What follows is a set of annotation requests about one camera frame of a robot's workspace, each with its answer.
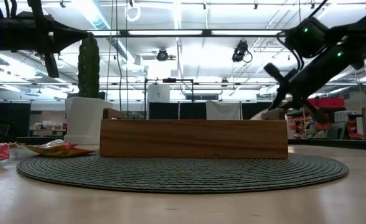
woven placemat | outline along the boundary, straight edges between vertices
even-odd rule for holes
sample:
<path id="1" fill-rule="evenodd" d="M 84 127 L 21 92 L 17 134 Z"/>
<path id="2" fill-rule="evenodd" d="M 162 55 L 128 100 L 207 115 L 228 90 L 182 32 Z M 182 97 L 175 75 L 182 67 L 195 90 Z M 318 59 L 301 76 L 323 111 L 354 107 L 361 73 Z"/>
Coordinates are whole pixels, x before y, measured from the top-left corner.
<path id="1" fill-rule="evenodd" d="M 256 192 L 336 180 L 341 162 L 290 154 L 289 159 L 147 159 L 35 156 L 17 171 L 55 184 L 104 190 L 174 194 Z"/>

metal frame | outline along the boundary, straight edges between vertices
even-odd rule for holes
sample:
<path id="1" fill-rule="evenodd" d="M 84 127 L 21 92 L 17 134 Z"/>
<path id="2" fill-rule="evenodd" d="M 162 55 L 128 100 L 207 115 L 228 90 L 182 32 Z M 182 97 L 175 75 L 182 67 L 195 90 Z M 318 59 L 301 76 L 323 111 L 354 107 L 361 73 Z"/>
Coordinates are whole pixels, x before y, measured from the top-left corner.
<path id="1" fill-rule="evenodd" d="M 194 103 L 194 80 L 193 79 L 175 79 L 175 78 L 166 78 L 163 80 L 152 80 L 152 79 L 145 79 L 144 80 L 144 115 L 146 117 L 146 119 L 148 119 L 147 116 L 147 82 L 151 82 L 151 81 L 155 81 L 155 85 L 157 85 L 157 82 L 163 82 L 163 83 L 176 83 L 176 82 L 182 82 L 182 85 L 185 85 L 185 83 L 183 83 L 184 81 L 186 82 L 191 82 L 191 95 L 192 95 L 192 99 L 191 99 L 191 103 Z"/>
<path id="2" fill-rule="evenodd" d="M 285 31 L 286 29 L 141 29 L 141 30 L 85 30 L 93 33 L 96 38 L 145 38 L 145 37 L 277 37 L 277 32 Z M 149 34 L 132 34 L 138 32 L 148 32 Z M 215 32 L 231 32 L 231 34 L 216 34 Z"/>

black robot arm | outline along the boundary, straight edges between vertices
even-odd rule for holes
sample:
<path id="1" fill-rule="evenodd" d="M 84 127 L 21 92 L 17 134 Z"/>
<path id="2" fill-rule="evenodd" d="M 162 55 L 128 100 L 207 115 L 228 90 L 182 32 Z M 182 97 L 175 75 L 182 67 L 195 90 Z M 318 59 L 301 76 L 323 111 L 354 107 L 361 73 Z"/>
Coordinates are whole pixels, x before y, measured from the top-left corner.
<path id="1" fill-rule="evenodd" d="M 317 122 L 328 123 L 327 118 L 313 107 L 307 98 L 349 65 L 355 69 L 364 66 L 366 16 L 353 24 L 331 29 L 310 17 L 286 32 L 286 44 L 289 49 L 296 50 L 299 56 L 317 57 L 302 70 L 293 70 L 285 77 L 272 63 L 264 67 L 265 71 L 280 83 L 278 94 L 269 110 L 277 108 L 286 94 L 290 93 L 293 100 L 282 107 L 305 106 Z"/>
<path id="2" fill-rule="evenodd" d="M 54 54 L 88 37 L 88 33 L 65 26 L 53 20 L 52 16 L 45 16 L 40 0 L 28 0 L 32 12 L 22 12 L 16 16 L 16 1 L 11 2 L 12 17 L 0 19 L 0 50 L 35 50 L 44 55 L 49 76 L 58 78 Z"/>

black partition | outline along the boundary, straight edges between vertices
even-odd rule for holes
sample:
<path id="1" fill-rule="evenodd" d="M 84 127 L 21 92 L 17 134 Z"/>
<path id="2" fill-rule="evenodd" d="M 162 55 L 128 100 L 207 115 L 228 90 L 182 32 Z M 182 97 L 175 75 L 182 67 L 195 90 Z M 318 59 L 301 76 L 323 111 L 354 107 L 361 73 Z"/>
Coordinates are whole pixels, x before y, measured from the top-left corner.
<path id="1" fill-rule="evenodd" d="M 30 103 L 0 103 L 0 128 L 8 136 L 28 136 L 30 113 Z"/>
<path id="2" fill-rule="evenodd" d="M 207 119 L 205 103 L 180 103 L 180 119 Z"/>
<path id="3" fill-rule="evenodd" d="M 178 119 L 178 103 L 149 103 L 149 119 Z"/>
<path id="4" fill-rule="evenodd" d="M 263 111 L 269 106 L 269 102 L 257 102 L 257 103 L 242 103 L 242 115 L 243 119 L 251 119 L 254 115 Z"/>

ceiling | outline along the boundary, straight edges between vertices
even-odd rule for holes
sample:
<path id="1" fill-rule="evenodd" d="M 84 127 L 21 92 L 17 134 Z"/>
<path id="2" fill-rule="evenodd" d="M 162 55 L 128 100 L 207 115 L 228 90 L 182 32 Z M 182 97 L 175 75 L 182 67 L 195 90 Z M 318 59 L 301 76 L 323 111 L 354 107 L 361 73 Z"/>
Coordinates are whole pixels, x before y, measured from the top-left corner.
<path id="1" fill-rule="evenodd" d="M 103 15 L 108 25 L 112 26 L 112 29 L 118 30 L 288 29 L 298 25 L 313 11 L 311 9 L 312 1 L 306 0 L 301 1 L 300 10 L 297 0 L 258 0 L 256 10 L 254 9 L 254 1 L 206 0 L 206 9 L 204 9 L 203 0 L 180 0 L 178 1 L 180 6 L 172 0 L 145 0 L 134 2 L 135 6 L 140 7 L 141 13 L 137 20 L 130 22 L 125 16 L 126 4 L 130 7 L 129 1 L 72 0 L 63 2 L 65 8 L 60 6 L 59 0 L 42 0 L 45 14 L 52 15 L 56 21 L 67 26 L 83 30 L 95 29 L 87 19 L 89 11 L 95 11 L 92 2 L 98 6 L 98 12 Z M 328 27 L 356 22 L 366 15 L 366 1 L 335 0 L 329 2 L 333 4 L 327 4 L 323 10 L 316 14 L 316 17 Z M 21 11 L 31 11 L 26 1 L 18 1 L 18 12 Z M 130 17 L 137 14 L 135 9 L 130 9 L 128 12 Z M 254 44 L 251 48 L 253 60 L 247 65 L 233 63 L 231 60 L 233 50 L 239 40 L 246 40 L 249 46 Z M 177 41 L 174 37 L 119 38 L 119 41 L 131 55 L 141 56 L 143 59 L 140 68 L 148 67 L 148 69 L 140 71 L 132 63 L 125 65 L 122 60 L 120 60 L 120 69 L 118 61 L 114 59 L 115 48 L 110 47 L 106 38 L 97 38 L 97 41 L 101 58 L 101 82 L 105 82 L 107 76 L 119 77 L 120 73 L 123 75 L 124 82 L 126 79 L 130 82 L 143 82 L 145 74 L 149 75 L 149 70 L 154 67 L 171 71 L 171 76 L 175 78 L 179 75 L 177 60 L 159 63 L 154 59 L 154 52 L 159 49 L 166 49 L 169 55 L 178 54 Z M 283 74 L 296 66 L 296 61 L 291 53 L 283 49 L 274 38 L 182 37 L 180 43 L 181 77 L 193 78 L 198 82 L 220 82 L 222 78 L 228 78 L 230 82 L 275 82 L 262 69 L 266 63 L 273 62 Z M 80 43 L 77 42 L 61 52 L 62 61 L 59 61 L 58 65 L 60 78 L 65 82 L 77 80 L 79 45 Z M 21 58 L 29 58 L 31 61 L 40 63 L 37 57 L 27 52 L 0 53 L 20 62 Z M 353 73 L 348 72 L 339 80 L 347 82 L 353 78 L 358 78 L 359 75 L 363 75 L 363 73 L 354 77 Z M 110 82 L 118 82 L 118 79 L 112 79 Z M 259 90 L 261 87 L 261 85 L 248 86 L 243 87 L 242 90 Z M 329 92 L 337 88 L 339 86 L 325 86 L 320 92 Z"/>

